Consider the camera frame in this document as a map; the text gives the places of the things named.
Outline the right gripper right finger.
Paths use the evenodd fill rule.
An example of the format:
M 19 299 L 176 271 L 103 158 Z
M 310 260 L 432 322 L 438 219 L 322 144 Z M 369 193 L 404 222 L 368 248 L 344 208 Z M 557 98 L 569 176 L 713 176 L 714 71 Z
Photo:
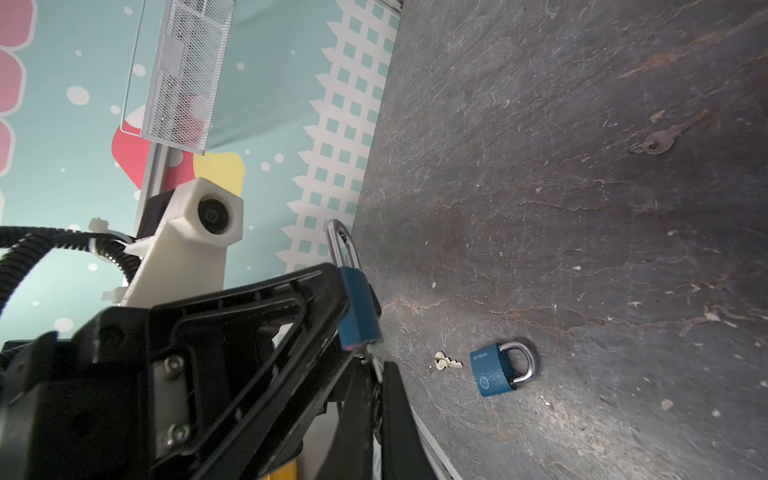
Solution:
M 436 479 L 394 362 L 383 369 L 381 441 L 384 480 Z

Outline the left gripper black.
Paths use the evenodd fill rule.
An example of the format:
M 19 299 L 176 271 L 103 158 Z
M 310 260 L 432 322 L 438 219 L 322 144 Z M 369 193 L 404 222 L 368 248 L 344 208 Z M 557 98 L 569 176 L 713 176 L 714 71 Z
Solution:
M 1 370 L 4 479 L 151 479 L 150 312 L 110 307 L 70 339 L 49 331 Z

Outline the small blue padlock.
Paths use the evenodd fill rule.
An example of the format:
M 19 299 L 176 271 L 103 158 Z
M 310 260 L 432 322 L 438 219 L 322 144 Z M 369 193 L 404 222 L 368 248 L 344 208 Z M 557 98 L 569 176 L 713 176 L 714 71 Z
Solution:
M 379 313 L 373 290 L 361 269 L 356 245 L 345 224 L 337 219 L 329 220 L 326 238 L 332 262 L 350 302 L 349 310 L 339 324 L 338 336 L 342 348 L 354 352 L 382 340 Z

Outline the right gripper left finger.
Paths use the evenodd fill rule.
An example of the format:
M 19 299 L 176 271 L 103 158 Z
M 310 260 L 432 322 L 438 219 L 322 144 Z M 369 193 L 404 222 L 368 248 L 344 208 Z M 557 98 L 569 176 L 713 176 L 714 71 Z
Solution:
M 317 480 L 372 479 L 374 390 L 369 365 L 356 359 L 342 415 Z

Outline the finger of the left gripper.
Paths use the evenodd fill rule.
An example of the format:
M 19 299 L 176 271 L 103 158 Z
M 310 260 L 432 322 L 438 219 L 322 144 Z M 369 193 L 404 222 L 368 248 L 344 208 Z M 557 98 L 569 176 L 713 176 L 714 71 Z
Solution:
M 290 463 L 351 360 L 337 337 L 351 306 L 322 263 L 152 307 L 147 355 L 185 362 L 191 437 L 152 479 L 259 479 Z

